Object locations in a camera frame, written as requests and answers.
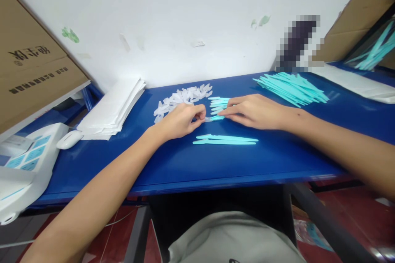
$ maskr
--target cable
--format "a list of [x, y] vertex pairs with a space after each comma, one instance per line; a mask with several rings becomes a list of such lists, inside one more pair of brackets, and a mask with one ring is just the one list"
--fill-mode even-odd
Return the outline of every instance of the cable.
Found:
[[32, 242], [34, 242], [34, 240], [28, 240], [28, 241], [25, 241], [25, 242], [14, 242], [14, 243], [11, 243], [11, 244], [0, 245], [0, 249], [4, 249], [6, 247], [17, 247], [17, 246], [20, 246], [20, 245], [27, 245], [27, 244], [30, 244]]
[[135, 210], [137, 210], [137, 208], [139, 208], [139, 207], [140, 207], [140, 205], [138, 205], [133, 211], [131, 211], [129, 214], [127, 214], [127, 215], [126, 215], [125, 217], [123, 217], [122, 219], [120, 219], [120, 220], [118, 220], [118, 221], [115, 221], [114, 223], [107, 224], [105, 227], [114, 225], [114, 224], [116, 224], [116, 223], [122, 221], [122, 220], [125, 219], [127, 216], [129, 216], [130, 214], [132, 214]]
[[[122, 221], [122, 220], [125, 219], [127, 216], [131, 215], [131, 214], [132, 214], [135, 210], [137, 210], [137, 208], [139, 208], [139, 207], [141, 207], [141, 205], [136, 206], [136, 208], [135, 208], [133, 211], [131, 211], [129, 214], [127, 214], [127, 215], [126, 215], [125, 217], [123, 217], [122, 219], [119, 219], [118, 221], [115, 221], [115, 222], [113, 222], [113, 223], [107, 224], [107, 225], [104, 226], [104, 227], [111, 226], [111, 225], [114, 225], [114, 224], [116, 224], [116, 223]], [[0, 249], [5, 249], [5, 248], [8, 248], [8, 247], [17, 247], [17, 246], [20, 246], [20, 245], [28, 245], [28, 244], [30, 244], [30, 243], [32, 243], [32, 242], [34, 242], [34, 240], [27, 240], [27, 241], [24, 241], [24, 242], [14, 242], [14, 243], [11, 243], [11, 244], [0, 245]]]

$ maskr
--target computer mouse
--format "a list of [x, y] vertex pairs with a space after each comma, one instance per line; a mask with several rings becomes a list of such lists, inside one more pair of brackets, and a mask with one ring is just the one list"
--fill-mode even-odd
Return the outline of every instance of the computer mouse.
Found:
[[62, 150], [69, 149], [81, 139], [82, 139], [82, 132], [73, 130], [68, 134], [66, 134], [63, 138], [61, 138], [57, 142], [56, 147]]

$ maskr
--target pile of teal sticks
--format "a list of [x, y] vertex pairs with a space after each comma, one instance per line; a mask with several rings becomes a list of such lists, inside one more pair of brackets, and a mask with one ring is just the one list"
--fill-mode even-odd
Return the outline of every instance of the pile of teal sticks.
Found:
[[299, 74], [265, 74], [264, 77], [261, 76], [259, 79], [253, 80], [298, 108], [313, 102], [326, 103], [329, 101], [323, 90], [316, 88]]

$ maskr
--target person's left hand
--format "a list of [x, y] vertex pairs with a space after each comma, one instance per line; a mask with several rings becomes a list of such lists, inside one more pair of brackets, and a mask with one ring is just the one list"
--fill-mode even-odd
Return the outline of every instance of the person's left hand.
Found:
[[166, 115], [162, 121], [155, 125], [165, 140], [182, 138], [197, 129], [206, 117], [204, 105], [179, 104], [172, 112]]

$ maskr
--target person's right hand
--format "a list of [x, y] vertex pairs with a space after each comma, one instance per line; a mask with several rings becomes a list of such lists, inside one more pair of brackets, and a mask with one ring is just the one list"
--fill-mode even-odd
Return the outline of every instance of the person's right hand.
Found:
[[256, 129], [286, 129], [286, 124], [302, 112], [255, 94], [230, 99], [228, 107], [218, 115]]

